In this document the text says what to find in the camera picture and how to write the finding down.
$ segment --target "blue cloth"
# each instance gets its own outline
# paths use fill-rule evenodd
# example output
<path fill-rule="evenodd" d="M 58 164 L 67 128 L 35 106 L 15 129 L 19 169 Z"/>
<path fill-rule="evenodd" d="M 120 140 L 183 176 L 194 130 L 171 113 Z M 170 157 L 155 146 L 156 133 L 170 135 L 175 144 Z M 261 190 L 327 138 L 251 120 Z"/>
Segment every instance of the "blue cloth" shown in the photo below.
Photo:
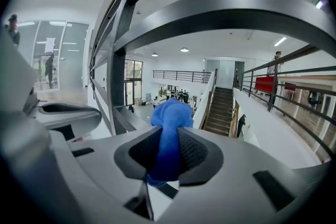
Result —
<path fill-rule="evenodd" d="M 167 181 L 176 181 L 180 175 L 180 146 L 178 127 L 192 127 L 191 108 L 186 103 L 170 98 L 158 105 L 152 114 L 151 124 L 162 126 L 159 152 L 152 170 L 147 174 L 147 182 L 158 187 Z"/>

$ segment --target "floor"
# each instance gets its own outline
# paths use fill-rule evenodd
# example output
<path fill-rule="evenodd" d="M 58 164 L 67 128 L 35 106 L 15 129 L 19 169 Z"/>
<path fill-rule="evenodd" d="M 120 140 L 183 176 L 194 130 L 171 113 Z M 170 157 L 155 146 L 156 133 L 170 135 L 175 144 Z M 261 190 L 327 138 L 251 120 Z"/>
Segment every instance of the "floor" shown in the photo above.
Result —
<path fill-rule="evenodd" d="M 263 95 L 259 95 L 261 98 L 263 98 L 264 100 L 268 101 L 269 100 L 269 95 L 263 96 Z M 267 104 L 266 102 L 263 102 L 262 100 L 254 97 L 253 95 L 251 95 L 252 98 L 254 98 L 255 100 L 257 100 L 258 102 L 262 103 L 265 106 L 265 109 L 267 109 Z M 287 102 L 285 100 L 281 100 L 279 102 L 279 108 L 284 110 L 285 112 L 287 112 L 289 115 L 294 116 L 295 113 L 295 109 L 296 109 L 296 105 L 292 104 L 290 102 Z M 290 118 L 284 116 L 280 111 L 278 111 L 275 108 L 272 108 L 272 113 L 274 113 L 277 117 L 279 117 L 280 119 L 282 119 L 284 122 L 286 122 L 297 134 L 300 135 L 300 137 L 312 148 L 315 149 L 316 148 L 316 140 L 314 138 L 312 138 L 310 136 L 310 134 L 308 134 L 303 128 L 301 128 L 298 124 L 296 124 L 293 120 L 291 120 Z M 322 127 L 325 123 L 326 120 L 314 115 L 313 113 L 310 113 L 307 110 L 304 110 L 303 108 L 299 107 L 296 119 L 302 123 L 303 125 L 305 125 L 306 127 L 308 127 L 310 130 L 312 130 L 314 132 L 314 134 L 316 134 L 317 136 L 320 134 Z M 336 143 L 334 143 L 334 145 L 331 145 L 331 142 L 333 140 L 333 138 L 336 135 L 336 126 L 330 124 L 328 129 L 327 129 L 327 133 L 323 139 L 323 142 L 328 145 L 330 148 L 332 146 L 332 151 L 334 153 L 336 153 Z M 327 153 L 325 152 L 325 150 L 319 146 L 317 151 L 316 151 L 316 155 L 320 158 L 320 160 L 324 160 L 328 158 Z"/>
<path fill-rule="evenodd" d="M 88 89 L 75 90 L 44 90 L 36 91 L 37 98 L 43 101 L 63 101 L 77 104 L 88 104 Z"/>

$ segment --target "black railing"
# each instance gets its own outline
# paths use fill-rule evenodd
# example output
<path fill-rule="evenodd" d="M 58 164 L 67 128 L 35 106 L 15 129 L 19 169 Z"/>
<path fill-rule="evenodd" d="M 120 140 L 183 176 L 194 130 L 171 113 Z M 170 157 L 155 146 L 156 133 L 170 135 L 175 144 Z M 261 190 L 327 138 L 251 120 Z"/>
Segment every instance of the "black railing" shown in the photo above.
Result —
<path fill-rule="evenodd" d="M 278 106 L 275 105 L 275 100 L 276 98 L 280 98 L 282 100 L 285 100 L 287 102 L 290 102 L 294 105 L 297 105 L 307 111 L 309 111 L 310 113 L 313 113 L 314 115 L 329 121 L 331 124 L 336 125 L 336 120 L 323 114 L 322 112 L 319 112 L 313 108 L 310 108 L 302 103 L 298 103 L 295 102 L 291 99 L 288 99 L 286 97 L 283 97 L 279 94 L 277 94 L 277 92 L 281 92 L 281 88 L 287 86 L 285 83 L 278 83 L 278 79 L 280 78 L 279 75 L 282 74 L 293 74 L 293 73 L 307 73 L 307 72 L 326 72 L 326 71 L 335 71 L 336 70 L 336 66 L 330 66 L 330 67 L 321 67 L 321 68 L 310 68 L 310 69 L 300 69 L 300 70 L 293 70 L 293 71 L 286 71 L 286 72 L 278 72 L 278 65 L 283 64 L 285 62 L 312 54 L 319 51 L 318 48 L 311 46 L 311 45 L 307 45 L 299 50 L 296 50 L 286 56 L 283 56 L 277 60 L 274 60 L 272 62 L 266 63 L 262 66 L 247 70 L 243 73 L 240 73 L 243 75 L 243 80 L 239 85 L 240 90 L 244 90 L 248 93 L 248 96 L 250 97 L 251 95 L 253 95 L 254 97 L 257 97 L 258 99 L 264 101 L 267 103 L 267 110 L 271 111 L 271 108 L 275 108 L 276 110 L 280 111 L 283 115 L 287 116 L 288 118 L 290 118 L 292 121 L 294 121 L 298 126 L 300 126 L 303 130 L 305 130 L 314 140 L 316 140 L 317 143 L 319 143 L 322 148 L 326 151 L 326 153 L 330 156 L 331 159 L 334 158 L 334 153 L 332 152 L 331 148 L 329 146 L 327 146 L 324 141 L 323 141 L 323 137 L 319 137 L 318 135 L 316 135 L 310 128 L 307 127 L 306 124 L 298 121 L 296 118 L 294 118 L 292 115 L 290 115 L 288 112 L 284 111 L 283 109 L 279 108 Z M 261 69 L 265 69 L 268 67 L 273 67 L 274 66 L 274 72 L 272 74 L 267 74 L 267 72 L 265 71 L 264 74 L 257 74 L 255 75 L 254 72 L 257 70 L 261 70 Z M 260 78 L 260 77 L 268 77 L 269 79 L 272 80 L 272 82 L 262 82 L 262 81 L 256 81 L 256 77 Z M 295 84 L 290 84 L 290 87 L 293 89 L 303 89 L 303 90 L 308 90 L 310 92 L 319 92 L 319 93 L 324 93 L 324 94 L 328 94 L 328 95 L 332 95 L 332 96 L 336 96 L 336 92 L 335 91 L 329 91 L 329 90 L 325 90 L 325 89 L 319 89 L 319 88 L 311 88 L 311 87 L 303 87 L 303 86 L 297 86 Z M 268 84 L 271 87 L 271 91 L 265 91 L 260 89 L 260 85 L 263 84 Z M 259 95 L 256 94 L 257 91 L 260 92 L 264 92 L 267 94 L 270 94 L 270 98 L 269 100 L 265 100 L 262 97 L 260 97 Z"/>
<path fill-rule="evenodd" d="M 190 82 L 208 83 L 211 72 L 153 70 L 155 79 L 173 79 Z"/>

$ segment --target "cap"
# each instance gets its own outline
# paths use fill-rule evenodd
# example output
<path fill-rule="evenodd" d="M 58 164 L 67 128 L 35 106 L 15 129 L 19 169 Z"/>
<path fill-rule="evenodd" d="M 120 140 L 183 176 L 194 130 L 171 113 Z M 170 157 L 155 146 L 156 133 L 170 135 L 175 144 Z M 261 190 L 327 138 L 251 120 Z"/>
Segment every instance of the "cap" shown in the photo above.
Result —
<path fill-rule="evenodd" d="M 12 16 L 8 19 L 10 22 L 17 20 L 17 15 L 16 14 L 12 14 Z"/>

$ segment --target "rectangular ceiling light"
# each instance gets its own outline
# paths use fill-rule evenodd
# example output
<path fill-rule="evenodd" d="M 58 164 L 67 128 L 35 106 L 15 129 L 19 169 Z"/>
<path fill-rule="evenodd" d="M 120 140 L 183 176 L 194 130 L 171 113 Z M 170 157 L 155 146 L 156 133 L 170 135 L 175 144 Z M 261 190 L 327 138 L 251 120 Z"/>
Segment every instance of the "rectangular ceiling light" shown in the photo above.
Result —
<path fill-rule="evenodd" d="M 27 25 L 34 25 L 34 24 L 35 24 L 34 22 L 24 22 L 24 23 L 18 23 L 16 25 L 20 27 L 20 26 L 27 26 Z"/>
<path fill-rule="evenodd" d="M 319 0 L 317 3 L 316 3 L 316 8 L 320 9 L 322 6 L 324 5 L 323 1 L 322 0 Z"/>
<path fill-rule="evenodd" d="M 51 25 L 55 25 L 55 26 L 64 26 L 65 22 L 49 22 Z"/>
<path fill-rule="evenodd" d="M 286 39 L 287 39 L 287 37 L 283 37 L 282 39 L 280 39 L 278 42 L 276 42 L 276 43 L 274 44 L 274 47 L 279 46 L 279 45 L 280 45 L 281 43 L 283 43 Z"/>

